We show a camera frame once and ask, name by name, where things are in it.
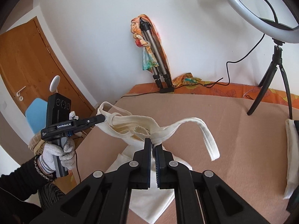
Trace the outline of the left white gloved hand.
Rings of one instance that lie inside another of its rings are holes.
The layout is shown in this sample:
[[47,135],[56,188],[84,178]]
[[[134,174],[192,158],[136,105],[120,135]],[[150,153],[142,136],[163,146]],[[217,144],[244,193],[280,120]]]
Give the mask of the left white gloved hand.
[[61,165],[68,170],[75,167],[75,142],[67,138],[65,145],[62,147],[52,143],[45,143],[43,153],[38,157],[37,163],[45,175],[51,175],[56,171],[54,157],[58,157]]

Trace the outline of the left dark sleeved forearm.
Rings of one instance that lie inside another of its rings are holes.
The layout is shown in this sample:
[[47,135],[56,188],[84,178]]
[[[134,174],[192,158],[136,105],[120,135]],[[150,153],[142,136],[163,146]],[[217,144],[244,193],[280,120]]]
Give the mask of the left dark sleeved forearm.
[[38,156],[1,175],[1,223],[30,223],[65,196],[38,165]]

